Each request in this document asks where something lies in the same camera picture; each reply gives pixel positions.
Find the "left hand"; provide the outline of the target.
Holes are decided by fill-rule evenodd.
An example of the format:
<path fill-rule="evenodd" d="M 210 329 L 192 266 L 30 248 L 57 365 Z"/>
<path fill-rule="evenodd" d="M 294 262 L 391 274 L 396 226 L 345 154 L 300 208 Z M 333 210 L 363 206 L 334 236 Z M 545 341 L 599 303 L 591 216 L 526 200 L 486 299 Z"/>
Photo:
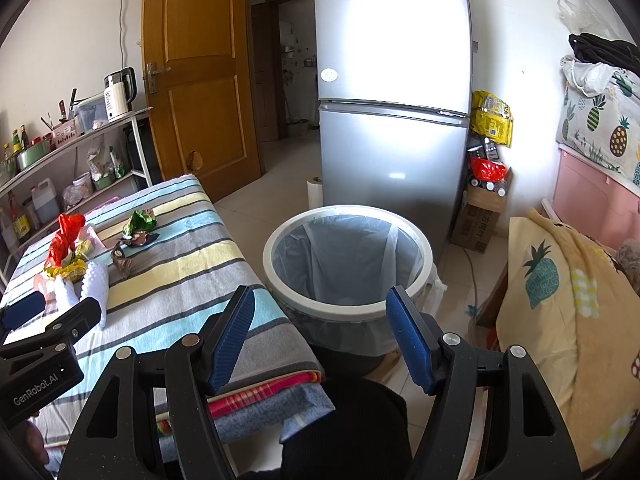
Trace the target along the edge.
<path fill-rule="evenodd" d="M 49 454 L 44 447 L 43 436 L 39 429 L 30 421 L 26 420 L 25 442 L 34 460 L 40 466 L 48 466 L 50 463 Z"/>

